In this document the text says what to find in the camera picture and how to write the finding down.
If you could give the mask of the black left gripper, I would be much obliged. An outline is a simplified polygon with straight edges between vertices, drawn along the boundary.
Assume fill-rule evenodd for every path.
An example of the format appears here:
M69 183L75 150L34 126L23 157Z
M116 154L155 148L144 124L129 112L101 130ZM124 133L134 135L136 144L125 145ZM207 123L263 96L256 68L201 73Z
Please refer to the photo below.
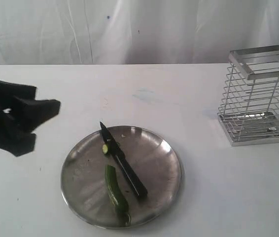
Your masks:
M11 116L19 129L7 129L7 121L0 105L0 149L15 157L32 152L36 134L30 133L38 126L57 116L61 102L52 100L32 100L15 98L11 106Z

